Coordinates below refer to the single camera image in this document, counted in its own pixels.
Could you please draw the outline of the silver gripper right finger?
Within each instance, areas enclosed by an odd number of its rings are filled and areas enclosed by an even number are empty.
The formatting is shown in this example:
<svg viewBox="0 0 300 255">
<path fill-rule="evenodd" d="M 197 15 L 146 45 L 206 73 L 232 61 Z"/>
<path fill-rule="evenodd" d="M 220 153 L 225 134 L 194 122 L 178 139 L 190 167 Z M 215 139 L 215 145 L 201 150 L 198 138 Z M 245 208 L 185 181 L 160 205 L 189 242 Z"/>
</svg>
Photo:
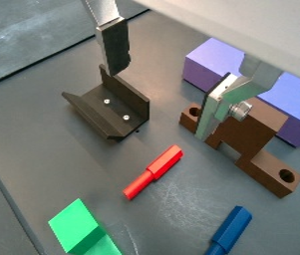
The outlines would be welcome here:
<svg viewBox="0 0 300 255">
<path fill-rule="evenodd" d="M 228 117 L 244 120 L 252 109 L 247 100 L 269 91 L 283 74 L 251 55 L 244 56 L 239 72 L 241 76 L 228 74 L 205 97 L 194 133 L 200 140 L 206 139 Z"/>
</svg>

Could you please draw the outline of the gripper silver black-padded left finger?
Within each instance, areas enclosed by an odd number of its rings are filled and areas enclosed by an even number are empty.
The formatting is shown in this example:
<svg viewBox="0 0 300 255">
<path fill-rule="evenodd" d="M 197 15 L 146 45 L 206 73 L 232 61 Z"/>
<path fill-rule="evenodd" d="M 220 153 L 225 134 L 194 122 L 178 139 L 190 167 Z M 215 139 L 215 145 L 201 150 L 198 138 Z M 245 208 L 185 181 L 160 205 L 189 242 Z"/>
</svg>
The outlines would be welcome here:
<svg viewBox="0 0 300 255">
<path fill-rule="evenodd" d="M 121 16 L 116 0 L 82 0 L 95 25 L 105 65 L 110 76 L 130 64 L 129 24 Z"/>
</svg>

